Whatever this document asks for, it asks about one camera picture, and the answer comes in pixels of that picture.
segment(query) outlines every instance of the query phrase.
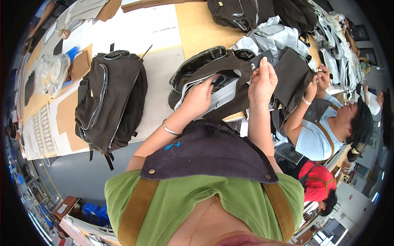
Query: blue plastic bin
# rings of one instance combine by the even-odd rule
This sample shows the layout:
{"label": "blue plastic bin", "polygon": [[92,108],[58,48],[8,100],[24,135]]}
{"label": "blue plastic bin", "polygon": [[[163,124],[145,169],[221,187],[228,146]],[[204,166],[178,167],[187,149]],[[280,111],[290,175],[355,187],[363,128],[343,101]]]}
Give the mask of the blue plastic bin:
{"label": "blue plastic bin", "polygon": [[87,213],[88,215],[96,215],[97,217],[102,217],[100,215],[100,207],[95,205],[95,204],[91,204],[91,203],[86,203],[83,207],[82,207],[83,211],[85,211],[85,213]]}
{"label": "blue plastic bin", "polygon": [[99,213],[100,213],[104,218],[106,218],[107,220],[110,219],[110,218],[108,217],[108,214],[107,214],[107,204],[104,204],[104,205],[101,207]]}
{"label": "blue plastic bin", "polygon": [[[77,53],[78,53],[77,47],[73,47],[71,50],[66,52],[66,54],[69,55],[71,62],[74,62],[74,58],[77,55]],[[63,87],[65,87],[65,86],[67,86],[67,85],[69,85],[71,83],[72,83],[72,80],[70,80],[69,82],[64,81],[64,83],[63,83],[63,85],[61,87],[63,88]]]}

